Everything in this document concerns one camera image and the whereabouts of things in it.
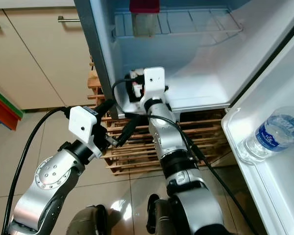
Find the wooden crate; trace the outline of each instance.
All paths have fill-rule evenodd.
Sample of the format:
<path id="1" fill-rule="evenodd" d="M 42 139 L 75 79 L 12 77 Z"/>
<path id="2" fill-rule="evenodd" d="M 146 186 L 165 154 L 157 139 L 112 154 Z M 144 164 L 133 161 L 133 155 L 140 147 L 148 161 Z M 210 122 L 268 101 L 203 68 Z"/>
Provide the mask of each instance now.
<path id="1" fill-rule="evenodd" d="M 94 100 L 94 106 L 100 105 L 104 101 L 104 95 L 95 71 L 89 74 L 88 87 L 94 92 L 88 98 Z M 224 110 L 208 110 L 183 113 L 180 117 L 181 129 L 198 145 L 209 162 L 216 161 L 231 151 L 221 127 L 224 115 Z M 129 120 L 113 120 L 107 114 L 102 122 L 107 127 L 108 134 L 117 138 Z M 114 175 L 161 170 L 147 121 L 136 127 L 125 145 L 109 148 L 101 158 L 106 160 L 106 168 Z M 204 165 L 204 162 L 199 162 L 198 165 Z"/>

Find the open refrigerator door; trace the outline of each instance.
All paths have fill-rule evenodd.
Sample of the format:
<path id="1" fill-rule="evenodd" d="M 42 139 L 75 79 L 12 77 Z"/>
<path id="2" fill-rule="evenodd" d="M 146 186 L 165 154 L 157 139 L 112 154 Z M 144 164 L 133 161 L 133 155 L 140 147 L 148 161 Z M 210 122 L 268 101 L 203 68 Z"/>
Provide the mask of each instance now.
<path id="1" fill-rule="evenodd" d="M 294 235 L 294 146 L 261 163 L 238 146 L 277 108 L 294 106 L 294 36 L 222 119 L 222 127 L 270 235 Z"/>

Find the black wheel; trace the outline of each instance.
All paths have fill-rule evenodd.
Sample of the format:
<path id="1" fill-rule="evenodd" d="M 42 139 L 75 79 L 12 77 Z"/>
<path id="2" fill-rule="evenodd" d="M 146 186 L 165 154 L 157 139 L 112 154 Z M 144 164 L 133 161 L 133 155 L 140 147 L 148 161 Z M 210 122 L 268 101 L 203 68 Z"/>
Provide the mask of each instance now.
<path id="1" fill-rule="evenodd" d="M 107 235 L 108 224 L 107 224 L 107 210 L 103 205 L 97 205 L 96 213 L 96 225 L 99 235 Z"/>
<path id="2" fill-rule="evenodd" d="M 152 194 L 148 199 L 147 205 L 147 213 L 148 213 L 148 221 L 146 224 L 146 228 L 148 233 L 154 234 L 156 232 L 156 208 L 155 201 L 159 199 L 157 194 Z"/>

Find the red object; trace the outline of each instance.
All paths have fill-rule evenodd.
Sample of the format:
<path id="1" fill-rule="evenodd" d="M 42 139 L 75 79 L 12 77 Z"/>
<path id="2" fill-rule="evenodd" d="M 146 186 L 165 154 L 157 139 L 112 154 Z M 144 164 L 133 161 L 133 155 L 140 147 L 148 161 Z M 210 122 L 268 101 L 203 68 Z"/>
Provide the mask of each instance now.
<path id="1" fill-rule="evenodd" d="M 11 111 L 4 103 L 0 100 L 0 122 L 7 126 L 11 130 L 16 130 L 18 120 L 21 120 L 13 111 Z"/>
<path id="2" fill-rule="evenodd" d="M 159 0 L 130 0 L 129 10 L 132 13 L 159 13 Z"/>

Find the tile floor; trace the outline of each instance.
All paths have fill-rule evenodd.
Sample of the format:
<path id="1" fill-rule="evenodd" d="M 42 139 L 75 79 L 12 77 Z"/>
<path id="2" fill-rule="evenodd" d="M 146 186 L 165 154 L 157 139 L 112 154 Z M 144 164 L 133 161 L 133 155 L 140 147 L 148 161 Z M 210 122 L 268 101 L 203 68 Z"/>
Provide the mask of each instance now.
<path id="1" fill-rule="evenodd" d="M 19 122 L 17 131 L 9 131 L 0 125 L 0 232 L 9 187 L 24 144 L 35 124 L 46 112 L 27 113 Z M 13 204 L 29 187 L 37 165 L 56 153 L 64 141 L 73 141 L 68 131 L 68 121 L 62 113 L 54 114 L 38 131 L 15 191 Z M 92 161 L 69 193 L 52 234 L 65 234 L 74 215 L 90 204 L 103 204 L 110 210 L 111 234 L 147 235 L 147 201 L 152 193 L 167 198 L 164 176 L 161 171 L 144 174 L 113 176 L 105 169 L 104 160 Z M 200 169 L 208 187 L 216 196 L 225 227 L 233 233 L 252 234 L 231 198 L 216 181 L 210 171 Z M 259 214 L 238 167 L 218 169 L 218 173 L 230 186 L 260 234 L 266 234 Z"/>

